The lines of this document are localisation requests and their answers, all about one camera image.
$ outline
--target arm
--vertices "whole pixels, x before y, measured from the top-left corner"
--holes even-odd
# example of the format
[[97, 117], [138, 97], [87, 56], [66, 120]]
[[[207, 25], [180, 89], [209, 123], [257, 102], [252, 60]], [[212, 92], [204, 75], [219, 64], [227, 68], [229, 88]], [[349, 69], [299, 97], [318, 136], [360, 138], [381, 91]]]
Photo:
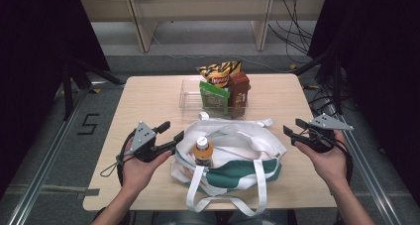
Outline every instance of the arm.
[[[336, 139], [345, 142], [341, 131], [334, 131]], [[337, 206], [347, 225], [374, 224], [368, 213], [353, 194], [346, 180], [346, 157], [339, 149], [318, 154], [308, 146], [296, 142], [296, 147], [312, 161], [317, 173], [331, 190]]]
[[[126, 150], [131, 147], [133, 139], [127, 144]], [[123, 186], [120, 192], [92, 224], [118, 224], [130, 210], [139, 193], [148, 186], [155, 170], [171, 155], [165, 152], [150, 163], [144, 163], [136, 158], [128, 160], [123, 167]]]

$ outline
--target bottle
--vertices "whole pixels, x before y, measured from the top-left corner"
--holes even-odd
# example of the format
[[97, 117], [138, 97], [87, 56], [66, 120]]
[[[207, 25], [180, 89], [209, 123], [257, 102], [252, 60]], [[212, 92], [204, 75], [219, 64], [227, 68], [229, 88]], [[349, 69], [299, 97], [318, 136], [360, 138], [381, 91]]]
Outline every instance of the bottle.
[[207, 140], [206, 137], [199, 137], [197, 143], [192, 148], [195, 156], [195, 163], [198, 166], [213, 167], [211, 157], [213, 155], [213, 145]]

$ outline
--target yellow snack package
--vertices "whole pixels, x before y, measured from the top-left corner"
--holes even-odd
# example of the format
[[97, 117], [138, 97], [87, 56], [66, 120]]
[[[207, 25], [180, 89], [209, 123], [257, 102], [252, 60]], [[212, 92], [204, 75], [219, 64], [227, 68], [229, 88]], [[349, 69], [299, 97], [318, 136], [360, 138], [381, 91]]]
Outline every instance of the yellow snack package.
[[230, 74], [241, 71], [241, 61], [226, 61], [219, 64], [198, 67], [200, 74], [207, 79], [207, 82], [218, 88], [226, 86]]

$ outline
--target floor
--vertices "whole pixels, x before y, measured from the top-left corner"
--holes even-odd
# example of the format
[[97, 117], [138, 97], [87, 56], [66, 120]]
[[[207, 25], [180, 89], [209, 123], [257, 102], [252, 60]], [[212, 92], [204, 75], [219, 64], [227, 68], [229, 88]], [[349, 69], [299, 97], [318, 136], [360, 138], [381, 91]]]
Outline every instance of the floor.
[[[287, 37], [287, 34], [277, 24], [288, 29], [290, 23], [270, 23], [278, 33]], [[313, 32], [315, 25], [316, 22], [300, 23], [301, 28], [309, 33]], [[124, 68], [120, 63], [115, 63], [119, 60], [118, 57], [172, 58], [184, 56], [187, 58], [185, 60], [188, 60], [189, 57], [191, 60], [195, 60], [200, 57], [239, 56], [243, 60], [259, 64], [266, 70], [275, 66], [266, 62], [256, 62], [256, 59], [284, 56], [287, 58], [286, 69], [290, 64], [302, 65], [303, 61], [310, 60], [301, 51], [285, 44], [273, 31], [268, 31], [264, 50], [258, 52], [251, 24], [248, 22], [159, 23], [156, 38], [150, 51], [146, 54], [140, 53], [131, 23], [93, 23], [92, 26], [105, 56], [110, 61], [111, 70], [121, 75], [129, 74], [129, 71], [133, 69]], [[306, 47], [298, 36], [289, 35], [289, 39], [294, 43], [300, 43], [298, 45], [301, 48]], [[316, 68], [303, 74], [300, 78], [301, 82], [314, 84], [314, 73], [316, 73]], [[92, 78], [93, 81], [101, 81], [100, 78], [94, 76]], [[73, 124], [82, 124], [84, 119], [82, 116], [97, 107], [93, 102], [98, 100], [108, 102], [109, 98], [117, 99], [108, 102], [107, 107], [97, 109], [101, 111], [101, 117], [104, 117], [101, 119], [104, 125], [98, 127], [96, 130], [99, 132], [96, 133], [106, 135], [107, 127], [112, 121], [113, 110], [115, 110], [123, 87], [109, 84], [98, 87], [101, 88], [102, 93], [97, 95], [82, 91], [76, 93], [77, 90], [75, 90], [78, 99], [76, 108], [79, 115], [74, 116]], [[316, 93], [317, 91], [306, 91], [308, 101], [316, 97]], [[357, 158], [352, 188], [359, 200], [376, 224], [420, 224], [418, 206], [387, 160], [386, 155], [377, 150], [374, 135], [366, 124], [363, 114], [357, 111], [357, 105], [351, 100], [346, 101], [343, 110], [344, 116], [340, 119], [359, 128], [354, 134], [347, 135]], [[9, 224], [11, 221], [13, 221], [11, 224], [83, 224], [89, 223], [94, 216], [93, 213], [88, 213], [82, 208], [84, 191], [90, 180], [89, 175], [83, 173], [83, 168], [95, 166], [95, 161], [89, 155], [99, 154], [103, 138], [91, 139], [91, 144], [95, 146], [82, 145], [80, 148], [63, 147], [60, 149], [59, 146], [62, 142], [57, 135], [62, 136], [67, 144], [82, 144], [80, 141], [71, 141], [80, 138], [70, 137], [71, 134], [76, 134], [75, 132], [78, 132], [80, 128], [63, 123], [62, 115], [63, 97], [59, 90], [51, 116], [47, 119], [36, 143], [0, 202], [1, 224]], [[63, 127], [67, 127], [68, 132], [60, 135]], [[80, 151], [79, 158], [74, 157], [75, 150]], [[50, 160], [50, 164], [46, 166], [45, 161], [47, 160]], [[35, 200], [25, 200], [28, 188], [37, 186], [34, 185], [34, 178], [37, 177], [43, 178], [38, 184], [40, 191], [38, 197]], [[151, 222], [151, 212], [143, 211], [135, 214], [136, 218], [132, 219], [133, 224], [149, 224]], [[333, 224], [336, 214], [335, 209], [296, 210], [296, 216], [301, 225]]]

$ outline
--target black curtain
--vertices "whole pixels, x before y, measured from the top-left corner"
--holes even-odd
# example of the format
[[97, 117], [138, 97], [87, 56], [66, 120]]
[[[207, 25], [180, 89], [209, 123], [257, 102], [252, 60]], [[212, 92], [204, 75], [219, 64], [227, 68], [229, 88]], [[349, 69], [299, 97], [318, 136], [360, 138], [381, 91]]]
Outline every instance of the black curtain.
[[63, 66], [76, 68], [72, 58], [109, 66], [80, 0], [0, 0], [0, 53], [2, 196], [49, 114]]
[[[337, 23], [352, 1], [326, 1], [314, 33], [311, 56], [329, 46]], [[363, 6], [365, 15], [348, 32], [351, 40], [342, 48], [339, 59], [379, 146], [420, 205], [419, 3], [420, 0], [368, 0], [368, 7]]]

